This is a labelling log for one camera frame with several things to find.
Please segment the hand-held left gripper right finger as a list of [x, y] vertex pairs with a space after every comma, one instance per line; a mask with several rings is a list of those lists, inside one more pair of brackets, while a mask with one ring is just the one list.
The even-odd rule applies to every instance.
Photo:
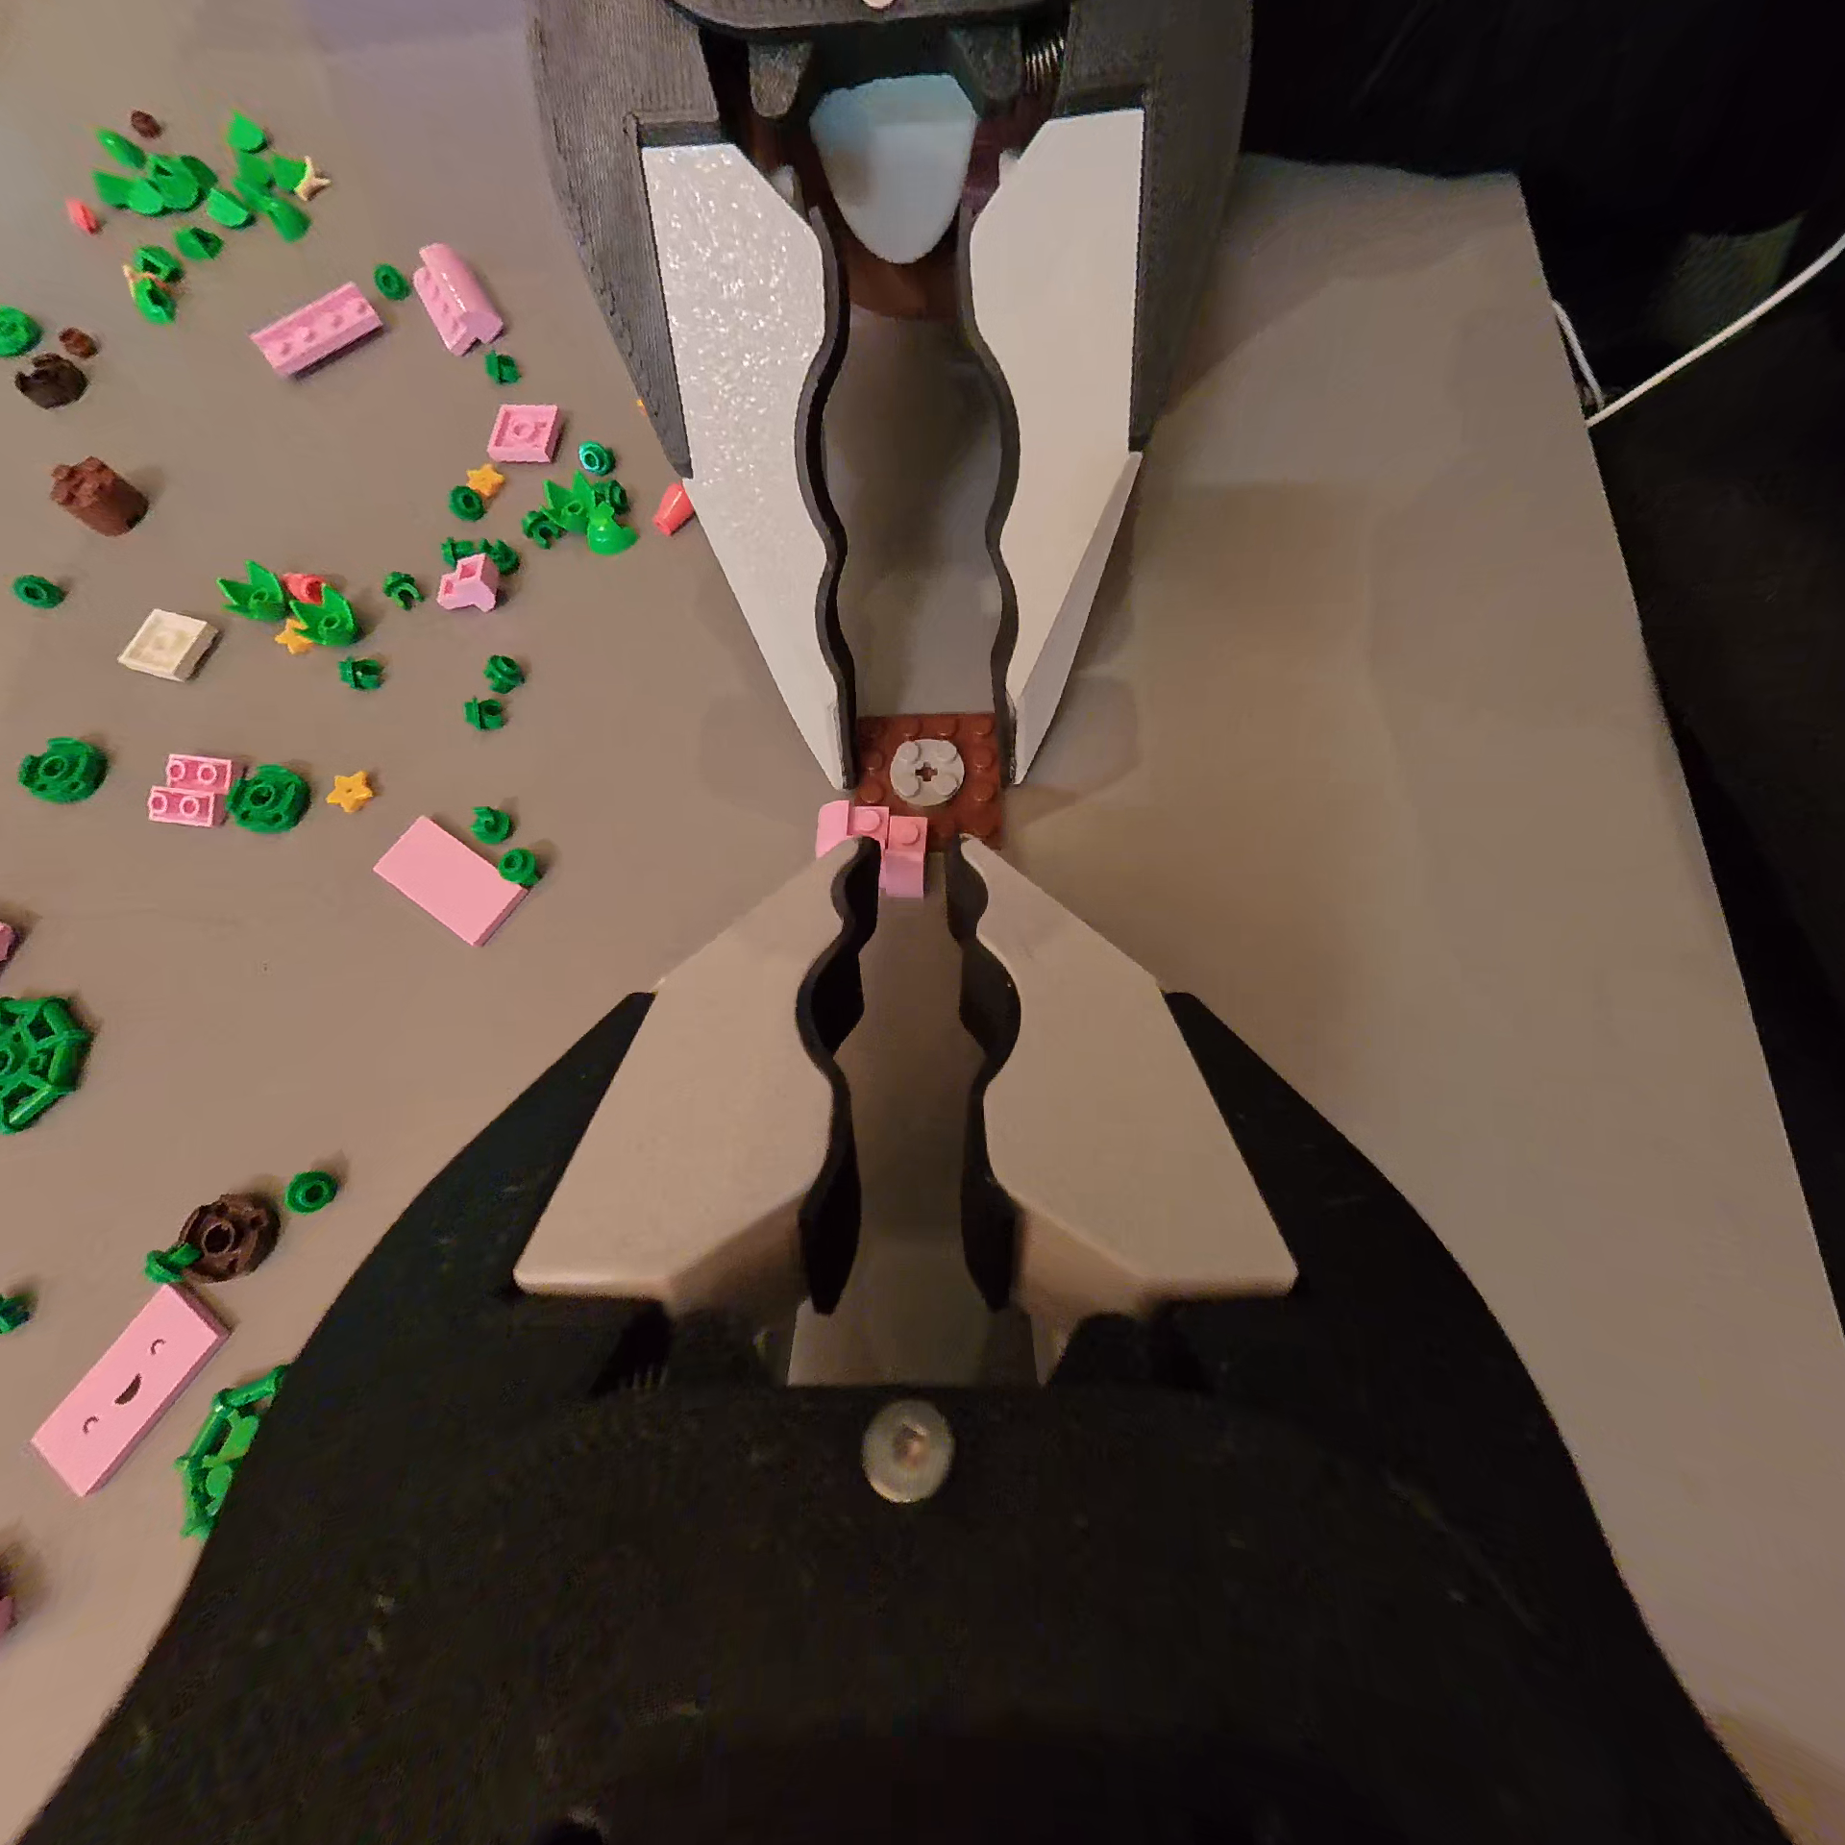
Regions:
[[1071, 1331], [1286, 1294], [1298, 1265], [1158, 979], [973, 840], [949, 922], [981, 1053], [960, 1241], [983, 1302]]

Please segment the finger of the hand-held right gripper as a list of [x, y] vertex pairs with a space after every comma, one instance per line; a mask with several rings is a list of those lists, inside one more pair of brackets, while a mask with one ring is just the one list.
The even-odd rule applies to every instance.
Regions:
[[823, 405], [845, 355], [844, 264], [738, 145], [641, 156], [682, 410], [690, 498], [821, 773], [854, 773], [857, 679], [838, 626], [844, 525]]
[[1144, 126], [1141, 108], [1050, 118], [964, 240], [964, 328], [1000, 410], [985, 538], [1013, 780], [1054, 722], [1141, 464], [1130, 407]]

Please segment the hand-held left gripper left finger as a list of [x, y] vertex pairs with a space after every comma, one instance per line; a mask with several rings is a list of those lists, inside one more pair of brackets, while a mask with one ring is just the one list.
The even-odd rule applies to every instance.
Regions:
[[517, 1264], [522, 1292], [754, 1331], [838, 1307], [861, 1241], [838, 1047], [879, 900], [880, 847], [844, 842], [656, 985]]

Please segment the brown square plate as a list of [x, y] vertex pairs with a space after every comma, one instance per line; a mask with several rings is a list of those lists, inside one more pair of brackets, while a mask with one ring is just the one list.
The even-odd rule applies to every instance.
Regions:
[[[964, 783], [960, 796], [936, 808], [916, 808], [891, 797], [891, 752], [916, 735], [955, 742]], [[883, 715], [857, 719], [859, 784], [854, 800], [883, 805], [901, 815], [923, 815], [929, 822], [929, 844], [945, 845], [955, 836], [993, 842], [1002, 829], [1002, 752], [996, 721], [991, 712]]]

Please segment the pink studded plate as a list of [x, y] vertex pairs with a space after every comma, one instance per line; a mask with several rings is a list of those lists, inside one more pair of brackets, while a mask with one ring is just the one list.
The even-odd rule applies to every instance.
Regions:
[[300, 379], [384, 330], [373, 301], [341, 283], [249, 335], [277, 379]]

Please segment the large pink smooth tile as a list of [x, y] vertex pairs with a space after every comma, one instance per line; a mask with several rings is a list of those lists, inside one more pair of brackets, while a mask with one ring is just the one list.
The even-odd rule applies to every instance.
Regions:
[[495, 862], [425, 815], [373, 863], [373, 875], [472, 950], [485, 945], [528, 897]]

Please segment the brown round plate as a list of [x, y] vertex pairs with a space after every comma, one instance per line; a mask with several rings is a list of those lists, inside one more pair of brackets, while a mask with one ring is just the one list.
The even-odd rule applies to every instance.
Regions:
[[274, 1249], [282, 1216], [260, 1193], [223, 1193], [190, 1210], [175, 1246], [190, 1255], [184, 1279], [194, 1285], [218, 1285], [242, 1279], [260, 1267]]

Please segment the green web piece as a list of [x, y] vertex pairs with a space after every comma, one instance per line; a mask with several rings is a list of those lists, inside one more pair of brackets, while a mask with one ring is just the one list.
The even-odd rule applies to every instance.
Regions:
[[179, 1535], [206, 1540], [213, 1534], [226, 1494], [288, 1371], [288, 1364], [274, 1366], [213, 1397], [197, 1434], [173, 1462], [182, 1488]]
[[3, 1133], [16, 1136], [73, 1095], [93, 1033], [68, 999], [3, 998]]

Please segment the brown round brick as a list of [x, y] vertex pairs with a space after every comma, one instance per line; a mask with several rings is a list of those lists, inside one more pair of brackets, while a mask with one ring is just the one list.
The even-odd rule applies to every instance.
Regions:
[[122, 538], [149, 514], [149, 497], [96, 454], [52, 465], [50, 484], [52, 505], [101, 538]]

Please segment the white square tile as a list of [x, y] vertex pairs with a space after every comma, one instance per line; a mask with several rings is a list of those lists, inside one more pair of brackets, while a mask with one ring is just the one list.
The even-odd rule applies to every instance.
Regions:
[[119, 652], [126, 671], [167, 683], [194, 681], [222, 630], [216, 621], [153, 609]]

